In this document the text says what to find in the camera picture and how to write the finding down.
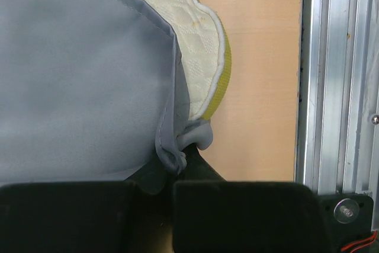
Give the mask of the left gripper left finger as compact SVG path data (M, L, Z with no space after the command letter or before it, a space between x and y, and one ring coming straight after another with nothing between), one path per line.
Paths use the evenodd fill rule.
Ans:
M124 180L124 191L129 196L155 196L163 191L170 178L170 173L159 158L152 158L147 163L132 168L128 174L130 175Z

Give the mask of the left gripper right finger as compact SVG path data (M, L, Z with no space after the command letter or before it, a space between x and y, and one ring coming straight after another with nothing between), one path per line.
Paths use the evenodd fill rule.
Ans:
M225 181L225 179L200 155L195 144L184 149L187 166L178 175L178 180Z

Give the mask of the grey pillowcase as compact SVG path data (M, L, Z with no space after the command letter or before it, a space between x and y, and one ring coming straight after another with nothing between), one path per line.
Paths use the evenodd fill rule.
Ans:
M1 0L1 183L179 174L190 122L176 34L144 0Z

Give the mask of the white pillow yellow edge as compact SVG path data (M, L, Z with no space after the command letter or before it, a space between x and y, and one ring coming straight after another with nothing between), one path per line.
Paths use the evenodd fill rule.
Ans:
M189 119L209 120L228 87L232 54L219 16L200 0L145 0L174 29L182 53Z

